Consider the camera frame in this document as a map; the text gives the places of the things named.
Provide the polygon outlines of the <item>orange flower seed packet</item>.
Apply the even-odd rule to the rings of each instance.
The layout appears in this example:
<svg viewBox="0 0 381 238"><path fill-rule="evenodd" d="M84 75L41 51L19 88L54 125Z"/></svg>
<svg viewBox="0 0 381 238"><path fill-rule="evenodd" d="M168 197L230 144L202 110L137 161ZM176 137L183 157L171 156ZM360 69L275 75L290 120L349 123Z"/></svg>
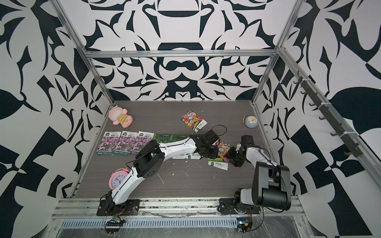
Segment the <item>orange flower seed packet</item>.
<svg viewBox="0 0 381 238"><path fill-rule="evenodd" d="M226 158L226 154L231 149L231 145L227 143L220 142L217 146L218 153L215 159L209 159L208 165L227 171L229 167L229 159Z"/></svg>

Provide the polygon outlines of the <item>green melon seed packet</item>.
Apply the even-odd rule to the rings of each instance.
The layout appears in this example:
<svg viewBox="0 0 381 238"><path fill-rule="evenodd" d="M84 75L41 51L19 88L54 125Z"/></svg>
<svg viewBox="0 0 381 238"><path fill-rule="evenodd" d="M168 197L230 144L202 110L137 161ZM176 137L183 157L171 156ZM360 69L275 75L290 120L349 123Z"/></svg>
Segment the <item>green melon seed packet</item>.
<svg viewBox="0 0 381 238"><path fill-rule="evenodd" d="M187 145L189 147L188 152L186 153L186 157L188 159L201 159L202 156L199 153L199 149L202 146L202 142L199 135L192 134L189 135L189 140L187 141Z"/></svg>
<svg viewBox="0 0 381 238"><path fill-rule="evenodd" d="M184 140L186 138L188 138L188 135L173 135L174 141L180 141L180 140ZM187 158L188 158L188 154L182 154L182 155L173 157L173 159L187 159Z"/></svg>
<svg viewBox="0 0 381 238"><path fill-rule="evenodd" d="M157 143L172 143L181 140L181 137L173 134L155 133L153 140L155 140Z"/></svg>

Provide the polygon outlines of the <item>mixed colour flower seed packet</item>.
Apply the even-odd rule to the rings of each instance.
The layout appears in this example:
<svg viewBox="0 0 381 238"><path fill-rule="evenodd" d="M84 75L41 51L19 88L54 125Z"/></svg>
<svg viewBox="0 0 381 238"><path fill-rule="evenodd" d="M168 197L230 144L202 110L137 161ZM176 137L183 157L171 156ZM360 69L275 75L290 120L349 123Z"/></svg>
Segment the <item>mixed colour flower seed packet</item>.
<svg viewBox="0 0 381 238"><path fill-rule="evenodd" d="M184 114L181 120L194 132L199 132L207 125L207 121L193 111Z"/></svg>

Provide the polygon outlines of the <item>pink flower seed packet white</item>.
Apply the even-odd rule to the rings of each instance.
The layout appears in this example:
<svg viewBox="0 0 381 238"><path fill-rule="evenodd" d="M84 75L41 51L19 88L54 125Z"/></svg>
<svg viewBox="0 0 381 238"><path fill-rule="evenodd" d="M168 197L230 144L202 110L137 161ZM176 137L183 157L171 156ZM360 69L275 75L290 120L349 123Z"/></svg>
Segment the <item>pink flower seed packet white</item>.
<svg viewBox="0 0 381 238"><path fill-rule="evenodd" d="M152 139L154 138L154 133L139 131L130 152L132 154L138 154Z"/></svg>

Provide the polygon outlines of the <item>pink flower seed packet teal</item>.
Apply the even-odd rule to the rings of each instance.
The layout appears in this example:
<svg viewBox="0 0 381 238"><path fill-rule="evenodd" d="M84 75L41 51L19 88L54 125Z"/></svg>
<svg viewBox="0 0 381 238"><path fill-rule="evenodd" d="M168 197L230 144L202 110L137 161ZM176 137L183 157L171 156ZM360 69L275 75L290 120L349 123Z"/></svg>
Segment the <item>pink flower seed packet teal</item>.
<svg viewBox="0 0 381 238"><path fill-rule="evenodd" d="M101 138L101 142L96 150L97 155L114 155L114 150L121 137L121 131L106 131Z"/></svg>

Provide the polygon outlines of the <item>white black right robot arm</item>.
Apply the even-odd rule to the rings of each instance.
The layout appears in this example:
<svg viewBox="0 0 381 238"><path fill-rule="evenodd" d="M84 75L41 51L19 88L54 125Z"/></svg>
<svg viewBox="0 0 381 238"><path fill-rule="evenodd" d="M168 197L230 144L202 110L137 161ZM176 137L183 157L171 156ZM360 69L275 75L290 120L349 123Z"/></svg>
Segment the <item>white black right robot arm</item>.
<svg viewBox="0 0 381 238"><path fill-rule="evenodd" d="M290 170L271 160L266 150L255 146L250 135L243 135L237 147L229 149L225 158L234 167L240 168L249 162L255 168L251 188L240 188L235 192L233 204L236 207L262 206L277 212L291 207Z"/></svg>

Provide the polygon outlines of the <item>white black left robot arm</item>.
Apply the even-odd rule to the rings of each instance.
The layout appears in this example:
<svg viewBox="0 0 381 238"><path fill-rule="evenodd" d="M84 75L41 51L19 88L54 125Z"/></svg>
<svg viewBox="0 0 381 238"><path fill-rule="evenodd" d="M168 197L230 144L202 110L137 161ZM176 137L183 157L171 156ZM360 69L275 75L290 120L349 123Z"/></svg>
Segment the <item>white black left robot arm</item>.
<svg viewBox="0 0 381 238"><path fill-rule="evenodd" d="M205 134L192 134L189 137L172 143L158 143L150 141L132 161L128 174L123 178L114 175L111 182L118 181L116 188L110 190L104 200L100 200L100 208L105 209L102 215L116 215L121 213L131 193L145 179L153 177L163 162L174 157L198 153L202 158L215 159L218 156L219 136L209 130Z"/></svg>

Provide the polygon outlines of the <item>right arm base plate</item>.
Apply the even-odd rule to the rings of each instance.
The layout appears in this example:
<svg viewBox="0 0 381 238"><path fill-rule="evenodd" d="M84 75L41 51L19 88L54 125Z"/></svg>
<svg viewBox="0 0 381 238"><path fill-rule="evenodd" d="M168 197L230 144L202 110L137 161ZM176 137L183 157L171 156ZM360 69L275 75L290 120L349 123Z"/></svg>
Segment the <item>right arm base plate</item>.
<svg viewBox="0 0 381 238"><path fill-rule="evenodd" d="M234 198L220 198L217 211L222 215L258 215L261 213L259 207L236 202Z"/></svg>

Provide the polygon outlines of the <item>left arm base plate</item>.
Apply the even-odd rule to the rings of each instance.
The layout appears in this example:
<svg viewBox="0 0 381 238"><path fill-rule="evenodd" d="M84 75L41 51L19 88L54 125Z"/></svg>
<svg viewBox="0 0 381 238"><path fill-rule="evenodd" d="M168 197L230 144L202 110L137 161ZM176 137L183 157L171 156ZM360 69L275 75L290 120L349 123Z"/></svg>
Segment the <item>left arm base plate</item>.
<svg viewBox="0 0 381 238"><path fill-rule="evenodd" d="M125 203L120 205L109 205L106 199L100 201L96 216L134 216L137 215L140 209L139 199L127 200Z"/></svg>

